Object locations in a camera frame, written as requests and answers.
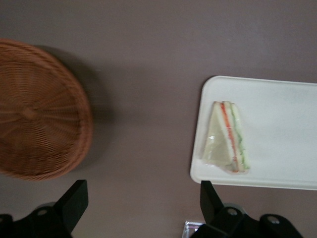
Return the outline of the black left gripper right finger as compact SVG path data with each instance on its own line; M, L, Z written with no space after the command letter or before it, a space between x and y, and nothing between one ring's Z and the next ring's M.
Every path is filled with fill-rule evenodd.
M205 220L193 238L257 238L258 222L235 204L225 205L213 184L202 181L200 208Z

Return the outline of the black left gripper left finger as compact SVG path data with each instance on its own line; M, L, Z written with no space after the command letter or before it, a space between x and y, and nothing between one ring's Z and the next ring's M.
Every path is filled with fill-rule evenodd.
M77 180L52 206L41 206L14 223L16 238L70 238L89 204L88 185Z

